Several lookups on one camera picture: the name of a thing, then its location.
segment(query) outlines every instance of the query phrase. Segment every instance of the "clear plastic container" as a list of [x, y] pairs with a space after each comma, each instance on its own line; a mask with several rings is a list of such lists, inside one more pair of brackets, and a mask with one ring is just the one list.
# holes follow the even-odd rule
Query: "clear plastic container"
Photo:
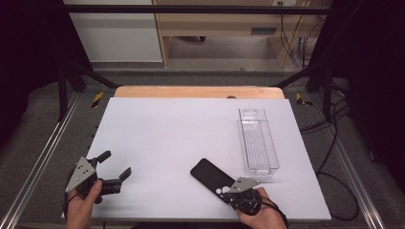
[[280, 167], [265, 109], [239, 109], [239, 136], [247, 177], [269, 180]]

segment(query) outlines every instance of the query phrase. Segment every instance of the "black curtain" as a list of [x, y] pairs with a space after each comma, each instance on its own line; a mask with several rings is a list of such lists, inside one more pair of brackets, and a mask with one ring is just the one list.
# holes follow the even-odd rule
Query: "black curtain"
[[[405, 1], [362, 2], [333, 47], [339, 52], [330, 68], [333, 77], [348, 79], [348, 103], [370, 150], [405, 192]], [[341, 28], [342, 18], [327, 22], [314, 60]]]
[[63, 1], [0, 1], [0, 147], [26, 111], [30, 92], [55, 82], [63, 63], [92, 70], [69, 14], [45, 10], [45, 4]]

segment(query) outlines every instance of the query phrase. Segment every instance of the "black strap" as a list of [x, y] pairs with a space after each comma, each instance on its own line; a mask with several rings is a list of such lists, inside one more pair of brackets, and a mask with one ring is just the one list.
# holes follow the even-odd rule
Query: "black strap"
[[270, 203], [266, 203], [266, 202], [263, 202], [263, 201], [262, 201], [262, 204], [265, 205], [266, 207], [269, 207], [269, 208], [275, 210], [276, 212], [278, 212], [278, 213], [280, 214], [281, 218], [283, 219], [284, 225], [288, 228], [288, 220], [287, 220], [287, 217], [286, 217], [286, 215], [280, 210], [280, 208], [278, 207], [278, 205], [275, 204], [273, 201], [271, 201], [269, 198], [264, 198], [264, 197], [261, 197], [261, 198], [262, 198], [262, 199], [265, 199], [265, 200], [267, 200], [267, 201], [269, 201], [269, 202], [271, 202], [271, 204], [270, 204]]

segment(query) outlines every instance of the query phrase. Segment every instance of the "gray floor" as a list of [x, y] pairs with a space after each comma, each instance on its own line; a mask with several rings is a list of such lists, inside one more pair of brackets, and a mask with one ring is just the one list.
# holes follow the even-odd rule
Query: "gray floor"
[[[96, 64], [96, 68], [102, 75], [117, 83], [131, 85], [268, 86], [299, 71], [299, 68], [292, 63], [289, 63], [286, 68], [278, 68], [265, 38], [211, 37], [207, 37], [205, 42], [200, 42], [195, 37], [175, 39], [169, 66], [166, 69], [159, 65], [148, 64], [118, 66], [99, 63]], [[107, 106], [108, 97], [114, 94], [114, 90], [100, 86], [94, 80], [86, 80], [89, 86], [85, 93], [70, 93], [71, 98], [77, 97], [75, 112], [66, 129], [63, 130], [63, 135], [58, 139], [44, 170], [37, 175], [37, 183], [32, 184], [34, 190], [28, 193], [26, 205], [22, 204], [19, 225], [39, 223], [39, 227], [42, 228], [45, 227], [44, 224], [52, 225], [51, 228], [57, 228], [59, 225], [60, 228], [64, 223], [60, 216], [66, 175], [77, 159], [87, 154], [88, 147], [93, 141], [92, 136], [96, 133], [96, 126]], [[305, 82], [306, 79], [302, 79], [284, 89], [300, 128], [314, 124], [322, 118], [316, 106], [306, 106], [296, 102], [297, 93], [303, 96], [304, 101], [315, 104], [319, 98], [319, 94], [307, 94], [302, 87]], [[345, 86], [346, 82], [339, 81], [339, 83]], [[104, 96], [97, 108], [91, 108], [98, 92], [104, 92]], [[333, 96], [334, 102], [339, 99], [339, 95]], [[25, 183], [26, 179], [32, 177], [32, 168], [36, 166], [35, 162], [41, 156], [57, 124], [57, 116], [56, 84], [48, 85], [31, 94], [28, 110], [15, 130], [11, 142], [2, 149], [0, 155], [1, 218], [12, 206], [19, 204], [16, 202], [13, 205], [13, 202], [20, 196], [18, 193], [24, 184], [30, 184], [30, 181]], [[385, 166], [370, 161], [368, 148], [349, 115], [339, 119], [338, 137], [385, 228], [405, 228], [405, 218], [403, 218], [405, 196], [397, 188]], [[330, 146], [328, 131], [322, 129], [306, 134], [303, 135], [303, 139], [312, 166], [316, 170]], [[336, 149], [332, 152], [324, 171], [350, 184]], [[349, 192], [328, 177], [319, 177], [319, 182], [330, 211], [337, 216], [350, 217], [355, 205]], [[362, 209], [360, 215], [351, 221], [333, 219], [319, 223], [293, 222], [291, 228], [372, 228], [366, 221], [367, 216], [364, 214], [366, 210]], [[107, 222], [107, 225], [124, 225], [129, 228], [135, 224]], [[188, 228], [201, 227], [197, 224], [187, 226]], [[236, 227], [235, 224], [221, 226]], [[157, 227], [167, 228], [167, 225], [159, 224]]]

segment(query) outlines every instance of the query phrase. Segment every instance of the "wire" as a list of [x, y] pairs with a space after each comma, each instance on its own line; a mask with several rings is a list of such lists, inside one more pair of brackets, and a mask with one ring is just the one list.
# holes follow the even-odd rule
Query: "wire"
[[72, 199], [74, 199], [75, 197], [77, 197], [79, 194], [83, 195], [82, 193], [77, 192], [74, 196], [72, 196], [71, 198], [69, 198], [68, 200], [68, 205], [71, 202]]
[[301, 52], [301, 43], [302, 43], [301, 39], [302, 39], [302, 37], [300, 37], [300, 39], [298, 39], [298, 53], [300, 55], [300, 58], [303, 58], [303, 54]]
[[305, 68], [305, 59], [306, 59], [306, 53], [307, 53], [307, 38], [304, 38], [304, 45], [303, 45], [303, 68]]
[[284, 15], [283, 15], [283, 14], [280, 15], [280, 20], [281, 20], [281, 32], [280, 32], [281, 43], [282, 43], [284, 49], [286, 50], [286, 52], [287, 52], [289, 58], [292, 60], [292, 62], [293, 62], [296, 66], [301, 67], [301, 65], [292, 57], [292, 54], [291, 54], [291, 52], [290, 52], [290, 51], [291, 51], [291, 46], [290, 46], [289, 43], [288, 43], [287, 35], [286, 35], [285, 31], [284, 31]]
[[324, 166], [325, 166], [327, 160], [328, 160], [329, 157], [330, 157], [331, 150], [333, 149], [334, 143], [336, 142], [336, 139], [337, 139], [337, 121], [336, 121], [336, 115], [335, 115], [335, 114], [336, 114], [336, 107], [337, 107], [337, 105], [338, 105], [339, 103], [341, 103], [341, 102], [343, 102], [343, 101], [345, 101], [345, 100], [346, 100], [345, 98], [339, 100], [339, 101], [334, 105], [334, 107], [333, 107], [333, 116], [332, 116], [332, 117], [333, 117], [333, 122], [332, 122], [332, 123], [333, 123], [333, 127], [334, 127], [334, 135], [333, 135], [333, 139], [332, 139], [331, 144], [330, 144], [330, 148], [328, 149], [327, 155], [325, 156], [325, 158], [324, 158], [324, 160], [323, 160], [321, 166], [319, 167], [317, 173], [321, 172], [322, 169], [324, 168]]
[[[345, 116], [345, 115], [347, 115], [347, 114], [349, 113], [349, 112], [345, 112], [345, 113], [343, 113], [343, 114], [339, 114], [341, 111], [345, 110], [345, 109], [348, 108], [348, 107], [349, 107], [349, 106], [346, 105], [346, 106], [340, 108], [340, 109], [336, 112], [336, 114], [333, 114], [333, 116], [336, 116], [336, 120], [339, 120], [340, 118], [342, 118], [343, 116]], [[315, 123], [315, 124], [313, 124], [313, 125], [310, 125], [310, 126], [301, 128], [301, 129], [300, 129], [300, 132], [301, 132], [302, 135], [307, 135], [307, 134], [311, 134], [311, 133], [320, 131], [320, 130], [322, 130], [322, 129], [325, 129], [325, 128], [329, 127], [330, 125], [331, 125], [331, 123], [329, 123], [326, 119], [322, 119], [321, 121], [319, 121], [319, 122], [317, 122], [317, 123]]]
[[349, 217], [349, 218], [338, 217], [337, 215], [335, 215], [335, 214], [333, 214], [333, 213], [330, 213], [330, 215], [331, 215], [333, 218], [339, 219], [339, 220], [342, 220], [342, 221], [352, 221], [352, 220], [356, 219], [356, 218], [358, 217], [358, 214], [360, 213], [360, 207], [359, 207], [359, 205], [358, 205], [358, 200], [357, 200], [356, 196], [354, 195], [354, 192], [352, 191], [352, 189], [351, 189], [348, 185], [346, 185], [345, 183], [343, 183], [342, 180], [340, 180], [339, 178], [337, 178], [337, 177], [335, 177], [335, 176], [333, 176], [333, 175], [331, 175], [331, 174], [328, 174], [328, 173], [325, 173], [325, 172], [317, 172], [317, 173], [316, 173], [316, 176], [317, 176], [317, 177], [319, 177], [320, 175], [326, 176], [326, 177], [330, 177], [330, 178], [334, 179], [334, 180], [337, 181], [339, 184], [341, 184], [346, 190], [348, 190], [348, 192], [349, 192], [349, 193], [351, 194], [351, 196], [353, 197], [354, 204], [355, 204], [355, 206], [356, 206], [354, 214], [353, 214], [351, 217]]
[[269, 207], [269, 208], [275, 210], [276, 212], [278, 212], [278, 213], [280, 214], [281, 218], [283, 219], [284, 225], [288, 228], [288, 220], [287, 220], [287, 217], [286, 217], [286, 215], [280, 210], [279, 206], [278, 206], [275, 202], [271, 201], [271, 199], [269, 199], [269, 198], [260, 197], [260, 199], [261, 199], [261, 203], [262, 203], [263, 205], [265, 205], [265, 206], [267, 206], [267, 207]]
[[295, 61], [300, 65], [300, 67], [301, 68], [303, 68], [303, 65], [300, 63], [301, 61], [300, 60], [298, 60], [298, 57], [297, 57], [297, 53], [298, 53], [298, 55], [299, 55], [299, 58], [302, 60], [302, 57], [301, 57], [301, 44], [300, 44], [300, 40], [298, 40], [298, 45], [294, 48], [294, 59], [295, 59]]
[[[324, 20], [324, 18], [323, 18], [321, 15], [316, 15], [316, 19], [317, 19], [316, 24], [315, 24], [315, 26], [313, 26], [312, 29], [308, 32], [307, 38], [309, 38], [309, 37], [310, 37], [310, 34], [311, 34], [313, 31], [315, 31], [315, 29], [318, 27], [319, 23]], [[313, 40], [315, 40], [315, 38], [318, 37], [319, 33], [321, 33], [321, 30], [319, 30], [319, 32], [318, 32], [316, 35], [314, 35], [314, 36], [312, 37], [312, 39], [311, 39], [308, 43], [311, 43]]]
[[339, 217], [339, 216], [335, 215], [334, 213], [330, 213], [330, 215], [331, 215], [333, 218], [335, 218], [335, 219], [339, 219], [339, 220], [343, 220], [343, 221], [351, 221], [351, 220], [356, 219], [356, 218], [358, 217], [359, 212], [360, 212], [360, 207], [359, 207], [359, 205], [358, 205], [358, 200], [357, 200], [357, 198], [356, 198], [354, 192], [351, 190], [350, 187], [348, 187], [348, 186], [347, 186], [342, 180], [340, 180], [339, 178], [337, 178], [337, 177], [335, 177], [335, 176], [333, 176], [333, 175], [331, 175], [331, 174], [322, 172], [322, 169], [324, 168], [326, 162], [327, 162], [328, 159], [330, 158], [331, 151], [332, 151], [332, 149], [333, 149], [333, 147], [334, 147], [334, 143], [335, 143], [335, 141], [336, 141], [336, 139], [337, 139], [337, 133], [338, 133], [338, 132], [337, 132], [337, 119], [336, 119], [336, 117], [338, 116], [338, 113], [339, 113], [340, 111], [342, 111], [343, 109], [347, 108], [348, 106], [346, 105], [346, 106], [344, 106], [343, 108], [339, 109], [338, 111], [336, 111], [336, 107], [337, 107], [337, 105], [338, 105], [339, 103], [341, 103], [341, 102], [343, 102], [343, 101], [345, 101], [345, 100], [346, 100], [346, 98], [343, 98], [343, 99], [339, 100], [339, 101], [334, 105], [334, 107], [333, 107], [333, 116], [332, 116], [333, 122], [332, 122], [332, 123], [333, 123], [333, 127], [334, 127], [334, 136], [333, 136], [333, 139], [332, 139], [332, 143], [330, 144], [330, 148], [328, 149], [328, 152], [327, 152], [327, 154], [326, 154], [324, 160], [322, 161], [321, 166], [319, 167], [318, 171], [315, 172], [315, 174], [316, 174], [316, 177], [317, 177], [317, 178], [319, 178], [319, 176], [330, 177], [330, 178], [334, 179], [335, 181], [337, 181], [338, 183], [340, 183], [345, 189], [347, 189], [347, 190], [349, 191], [349, 193], [351, 194], [351, 196], [352, 196], [353, 199], [354, 199], [354, 204], [355, 204], [355, 207], [356, 207], [354, 214], [353, 214], [351, 217], [349, 217], [349, 218]]

